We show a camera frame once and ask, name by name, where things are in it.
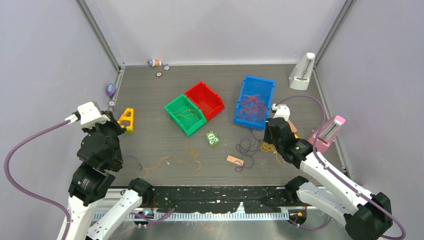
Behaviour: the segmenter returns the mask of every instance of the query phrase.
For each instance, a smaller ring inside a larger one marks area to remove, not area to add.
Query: gray wooden tabletop
[[[233,123],[236,102],[245,75],[274,80],[273,103],[294,95],[311,95],[320,99],[317,84],[311,79],[306,91],[289,88],[289,76],[295,65],[198,65],[163,67],[127,66],[116,101],[115,114],[126,108],[134,109],[134,132],[126,133],[121,141],[124,167],[114,173],[114,186],[126,186],[134,178],[145,178],[154,186],[173,185],[285,185],[298,175],[317,182],[294,166],[281,166],[273,152],[259,151],[252,168],[236,172],[236,165],[228,162],[227,156],[244,160],[245,166],[252,164],[250,157],[236,150],[243,138],[254,141],[248,128]],[[183,94],[199,81],[206,83],[219,94],[225,109],[203,125],[190,137],[172,121],[164,106]],[[301,138],[308,138],[318,127],[323,114],[313,100],[298,97],[286,102],[290,108],[290,120],[298,129]],[[220,144],[210,147],[205,140],[207,132],[217,133]],[[254,135],[263,139],[264,131],[254,130]],[[335,145],[324,156],[342,168]]]

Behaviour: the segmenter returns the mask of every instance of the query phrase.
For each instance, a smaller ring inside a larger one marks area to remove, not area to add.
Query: wall
[[[352,178],[422,239],[424,2],[358,0],[318,66]],[[399,236],[396,226],[388,232]]]
[[[296,63],[318,52],[344,0],[89,0],[126,65]]]
[[[26,137],[97,101],[115,70],[74,0],[0,3],[0,156]],[[64,126],[19,149],[12,176],[23,187],[66,205],[83,133]],[[56,239],[64,214],[14,189],[0,174],[0,239]]]

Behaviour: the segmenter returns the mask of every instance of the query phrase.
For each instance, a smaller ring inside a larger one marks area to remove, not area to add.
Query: yellow toy
[[[124,126],[122,125],[122,122],[129,122],[129,125]],[[132,133],[134,130],[134,108],[125,109],[122,116],[120,116],[118,120],[118,124],[121,126],[121,128],[126,128],[126,133]]]

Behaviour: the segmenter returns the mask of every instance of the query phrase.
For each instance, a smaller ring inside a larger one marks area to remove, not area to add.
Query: purple toy
[[[117,91],[117,88],[115,87],[115,85],[109,84],[109,86],[107,86],[107,89],[106,89],[106,95],[111,97],[115,94],[116,91]]]

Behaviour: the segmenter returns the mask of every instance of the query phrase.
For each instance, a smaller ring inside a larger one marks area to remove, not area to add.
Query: red string
[[[261,96],[243,94],[242,97],[237,116],[251,122],[263,121],[267,114],[267,107],[261,100]]]

